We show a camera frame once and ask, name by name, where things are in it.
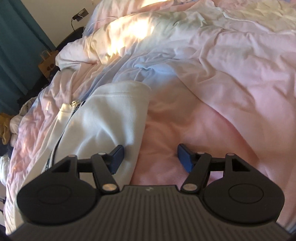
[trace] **metal screw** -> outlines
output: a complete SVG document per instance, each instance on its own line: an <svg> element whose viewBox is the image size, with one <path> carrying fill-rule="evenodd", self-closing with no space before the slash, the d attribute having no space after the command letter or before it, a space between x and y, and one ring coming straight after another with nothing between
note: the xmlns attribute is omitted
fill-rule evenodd
<svg viewBox="0 0 296 241"><path fill-rule="evenodd" d="M107 183L102 186L103 190L106 192L113 192L117 189L117 186L113 183Z"/></svg>
<svg viewBox="0 0 296 241"><path fill-rule="evenodd" d="M197 190L197 186L193 183L187 183L183 186L183 189L185 191L195 191L195 190Z"/></svg>

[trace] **blue curtain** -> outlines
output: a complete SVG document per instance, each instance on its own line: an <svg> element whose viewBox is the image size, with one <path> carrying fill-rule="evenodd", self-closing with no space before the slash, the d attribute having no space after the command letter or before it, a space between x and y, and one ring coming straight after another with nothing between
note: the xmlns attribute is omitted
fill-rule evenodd
<svg viewBox="0 0 296 241"><path fill-rule="evenodd" d="M0 112L17 114L17 100L42 76L38 64L54 45L20 0L0 0Z"/></svg>

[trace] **bedding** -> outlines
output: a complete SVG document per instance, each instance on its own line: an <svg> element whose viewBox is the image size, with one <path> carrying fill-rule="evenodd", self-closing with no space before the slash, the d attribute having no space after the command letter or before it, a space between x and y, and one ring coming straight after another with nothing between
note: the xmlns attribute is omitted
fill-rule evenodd
<svg viewBox="0 0 296 241"><path fill-rule="evenodd" d="M93 24L59 53L61 72L23 117L7 178L7 233L17 228L17 192L62 104L127 80L152 89L132 184L180 186L188 174L176 157L179 143L215 157L235 152L282 188L278 222L290 229L296 223L295 9L276 0L234 1L229 8L230 0L132 3L114 12L120 4L114 1L104 18L119 19ZM89 24L101 17L95 12Z"/></svg>

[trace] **electrical socket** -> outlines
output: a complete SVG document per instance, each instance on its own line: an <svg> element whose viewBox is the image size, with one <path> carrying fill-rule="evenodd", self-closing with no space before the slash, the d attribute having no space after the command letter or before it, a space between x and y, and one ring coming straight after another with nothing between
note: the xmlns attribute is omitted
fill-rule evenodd
<svg viewBox="0 0 296 241"><path fill-rule="evenodd" d="M88 11L84 8L79 13L75 14L72 19L77 20L79 22L81 19L83 19L88 14L89 14Z"/></svg>

